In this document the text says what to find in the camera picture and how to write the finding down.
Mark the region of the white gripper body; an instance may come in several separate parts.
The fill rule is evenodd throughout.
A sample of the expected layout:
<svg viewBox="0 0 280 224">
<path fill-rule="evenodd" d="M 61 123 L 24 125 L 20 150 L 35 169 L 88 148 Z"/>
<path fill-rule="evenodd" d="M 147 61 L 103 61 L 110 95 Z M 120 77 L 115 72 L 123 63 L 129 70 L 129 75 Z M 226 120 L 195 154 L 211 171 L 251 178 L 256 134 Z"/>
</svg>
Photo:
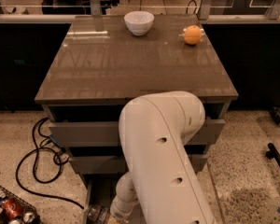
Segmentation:
<svg viewBox="0 0 280 224">
<path fill-rule="evenodd" d="M 130 216 L 138 204 L 138 201 L 124 202 L 118 196 L 116 196 L 110 205 L 110 215 L 119 224 L 132 224 Z"/>
</svg>

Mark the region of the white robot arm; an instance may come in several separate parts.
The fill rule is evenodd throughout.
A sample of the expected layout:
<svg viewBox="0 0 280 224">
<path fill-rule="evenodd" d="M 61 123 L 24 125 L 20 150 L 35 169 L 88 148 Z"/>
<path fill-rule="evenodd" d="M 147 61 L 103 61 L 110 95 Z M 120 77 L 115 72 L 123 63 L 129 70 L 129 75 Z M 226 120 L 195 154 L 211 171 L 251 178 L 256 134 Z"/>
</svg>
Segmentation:
<svg viewBox="0 0 280 224">
<path fill-rule="evenodd" d="M 203 126 L 200 99 L 186 91 L 137 97 L 119 116 L 128 173 L 118 182 L 111 215 L 140 205 L 146 224 L 217 224 L 185 150 Z"/>
</svg>

